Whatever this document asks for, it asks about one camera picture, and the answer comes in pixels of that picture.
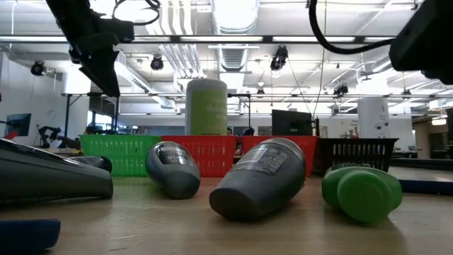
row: green bottle cap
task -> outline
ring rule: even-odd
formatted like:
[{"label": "green bottle cap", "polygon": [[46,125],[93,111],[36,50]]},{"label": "green bottle cap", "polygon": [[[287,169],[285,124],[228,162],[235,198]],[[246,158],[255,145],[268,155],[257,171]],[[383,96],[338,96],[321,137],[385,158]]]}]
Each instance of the green bottle cap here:
[{"label": "green bottle cap", "polygon": [[338,183],[338,202],[351,218],[360,222],[378,222],[391,211],[391,189],[376,174],[351,171]]}]

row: product label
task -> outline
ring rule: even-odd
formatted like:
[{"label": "product label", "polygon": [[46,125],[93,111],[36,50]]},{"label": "product label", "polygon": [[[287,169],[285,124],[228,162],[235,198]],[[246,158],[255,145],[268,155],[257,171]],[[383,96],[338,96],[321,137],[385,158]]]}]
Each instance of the product label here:
[{"label": "product label", "polygon": [[193,160],[183,148],[158,147],[156,153],[162,164],[188,164],[193,166]]},{"label": "product label", "polygon": [[250,170],[274,176],[287,158],[288,154],[278,149],[252,149],[234,166],[232,171]]},{"label": "product label", "polygon": [[227,135],[227,95],[223,91],[194,91],[191,135]]}]

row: white pillar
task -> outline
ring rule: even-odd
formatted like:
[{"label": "white pillar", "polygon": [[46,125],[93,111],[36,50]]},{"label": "white pillar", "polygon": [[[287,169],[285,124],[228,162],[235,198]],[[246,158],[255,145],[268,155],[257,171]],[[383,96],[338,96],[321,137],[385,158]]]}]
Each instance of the white pillar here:
[{"label": "white pillar", "polygon": [[[387,94],[388,90],[386,79],[381,77],[357,85],[357,91],[360,94]],[[387,98],[361,98],[357,110],[360,138],[390,137]]]},{"label": "white pillar", "polygon": [[[70,69],[67,74],[63,74],[63,93],[66,94],[86,94],[91,90],[91,81],[77,68]],[[69,109],[68,137],[76,138],[83,134],[88,125],[88,108],[90,98],[82,96],[72,96],[71,101],[75,101]]]}]

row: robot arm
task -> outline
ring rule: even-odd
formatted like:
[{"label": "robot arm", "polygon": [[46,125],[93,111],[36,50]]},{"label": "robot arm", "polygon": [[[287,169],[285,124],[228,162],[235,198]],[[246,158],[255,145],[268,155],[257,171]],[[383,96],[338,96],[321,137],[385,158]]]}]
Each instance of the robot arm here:
[{"label": "robot arm", "polygon": [[113,46],[134,40],[134,23],[101,18],[88,0],[46,0],[58,26],[68,40],[71,60],[108,96],[118,97],[120,89],[114,64],[118,52]]}]

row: green cylinder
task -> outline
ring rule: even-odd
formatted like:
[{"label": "green cylinder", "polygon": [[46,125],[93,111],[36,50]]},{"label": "green cylinder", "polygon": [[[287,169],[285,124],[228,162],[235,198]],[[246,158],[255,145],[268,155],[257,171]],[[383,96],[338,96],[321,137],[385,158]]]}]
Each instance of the green cylinder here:
[{"label": "green cylinder", "polygon": [[227,135],[228,88],[223,81],[194,79],[185,102],[186,135]]},{"label": "green cylinder", "polygon": [[330,206],[366,223],[386,219],[403,200],[397,178],[365,166],[333,167],[324,176],[322,193]]}]

